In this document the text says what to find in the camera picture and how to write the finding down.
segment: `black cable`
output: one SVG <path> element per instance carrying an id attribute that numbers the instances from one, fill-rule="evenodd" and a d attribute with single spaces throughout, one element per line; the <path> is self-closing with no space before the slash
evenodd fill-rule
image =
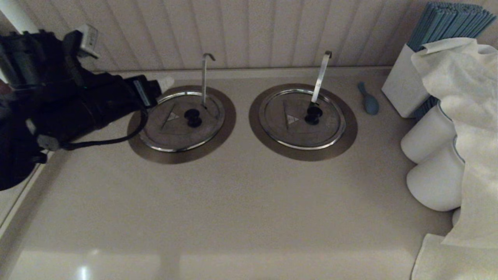
<path id="1" fill-rule="evenodd" d="M 147 109 L 142 108 L 140 110 L 140 124 L 138 127 L 130 133 L 129 135 L 121 138 L 116 138 L 116 139 L 111 139 L 111 140 L 102 140 L 102 141 L 87 141 L 87 142 L 79 142 L 79 143 L 62 143 L 61 148 L 64 150 L 75 150 L 79 148 L 84 148 L 84 147 L 90 147 L 90 146 L 97 146 L 97 145 L 108 145 L 108 144 L 116 144 L 120 142 L 124 142 L 126 140 L 130 140 L 131 138 L 135 137 L 137 134 L 140 133 L 140 131 L 145 128 L 145 125 L 147 124 L 147 120 L 149 119 L 149 113 L 147 112 Z"/>

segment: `metal hook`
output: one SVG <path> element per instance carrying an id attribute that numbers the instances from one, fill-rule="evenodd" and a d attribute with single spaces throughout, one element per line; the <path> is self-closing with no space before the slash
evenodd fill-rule
<path id="1" fill-rule="evenodd" d="M 318 73 L 318 79 L 316 79 L 315 90 L 313 91 L 313 97 L 311 98 L 311 103 L 316 103 L 318 99 L 318 93 L 322 87 L 323 76 L 325 75 L 325 70 L 327 70 L 327 64 L 329 64 L 329 59 L 332 58 L 332 52 L 330 50 L 326 51 L 323 55 L 322 66 L 320 67 L 320 73 Z"/>
<path id="2" fill-rule="evenodd" d="M 206 71 L 208 68 L 206 57 L 208 56 L 211 58 L 211 60 L 216 61 L 216 58 L 210 53 L 205 53 L 202 55 L 202 106 L 204 108 L 206 107 Z"/>

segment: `blue straws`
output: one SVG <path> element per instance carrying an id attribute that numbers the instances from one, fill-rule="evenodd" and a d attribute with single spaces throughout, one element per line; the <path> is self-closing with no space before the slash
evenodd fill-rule
<path id="1" fill-rule="evenodd" d="M 415 52 L 423 44 L 446 38 L 476 38 L 497 16 L 474 4 L 429 2 L 407 45 Z"/>

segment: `black device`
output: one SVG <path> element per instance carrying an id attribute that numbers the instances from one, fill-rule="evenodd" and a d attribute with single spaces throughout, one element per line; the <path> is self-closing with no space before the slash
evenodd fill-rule
<path id="1" fill-rule="evenodd" d="M 27 178 L 43 150 L 72 150 L 127 140 L 157 105 L 159 83 L 145 76 L 123 79 L 93 74 L 79 60 L 83 33 L 58 40 L 52 32 L 0 36 L 0 67 L 12 91 L 0 94 L 0 190 Z M 140 126 L 114 140 L 71 143 L 119 118 L 141 111 Z"/>

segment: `circular metal lid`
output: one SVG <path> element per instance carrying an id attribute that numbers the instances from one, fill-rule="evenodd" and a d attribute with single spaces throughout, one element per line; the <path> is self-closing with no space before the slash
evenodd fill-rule
<path id="1" fill-rule="evenodd" d="M 140 139 L 150 148 L 179 152 L 198 147 L 220 130 L 225 109 L 215 96 L 206 97 L 201 105 L 199 91 L 184 91 L 166 95 L 149 113 L 149 121 L 140 132 Z"/>
<path id="2" fill-rule="evenodd" d="M 309 89 L 288 88 L 267 96 L 259 108 L 264 131 L 280 144 L 295 149 L 317 150 L 333 145 L 346 129 L 344 114 L 324 95 L 310 106 L 312 95 Z"/>

